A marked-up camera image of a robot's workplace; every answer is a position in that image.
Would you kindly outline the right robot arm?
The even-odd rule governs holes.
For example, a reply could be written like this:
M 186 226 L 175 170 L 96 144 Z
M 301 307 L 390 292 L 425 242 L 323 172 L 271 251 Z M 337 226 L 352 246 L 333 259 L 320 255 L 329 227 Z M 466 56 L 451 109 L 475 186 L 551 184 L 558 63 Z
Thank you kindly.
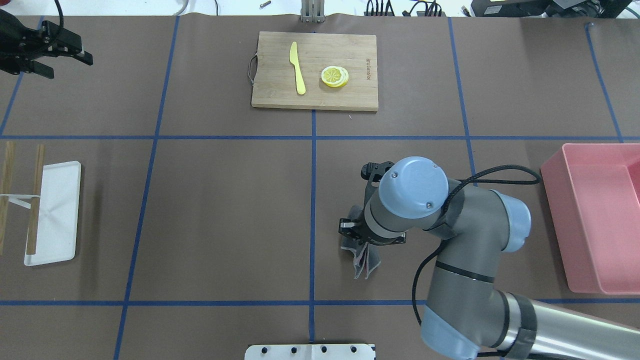
M 412 294 L 422 270 L 435 262 L 422 315 L 416 303 L 412 307 L 423 342 L 450 359 L 637 360 L 637 328 L 494 287 L 501 255 L 518 251 L 531 231 L 525 203 L 476 187 L 505 170 L 532 176 L 516 185 L 542 180 L 515 164 L 458 180 L 421 156 L 368 162 L 360 171 L 366 180 L 363 207 L 357 217 L 341 218 L 338 232 L 364 251 L 403 244 L 413 228 L 440 240 L 414 274 Z

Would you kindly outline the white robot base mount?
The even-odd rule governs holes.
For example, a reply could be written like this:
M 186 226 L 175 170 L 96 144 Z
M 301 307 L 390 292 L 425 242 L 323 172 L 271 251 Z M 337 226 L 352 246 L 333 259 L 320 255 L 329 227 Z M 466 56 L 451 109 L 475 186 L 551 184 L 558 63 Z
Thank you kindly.
M 245 360 L 375 360 L 374 344 L 256 344 L 249 346 Z

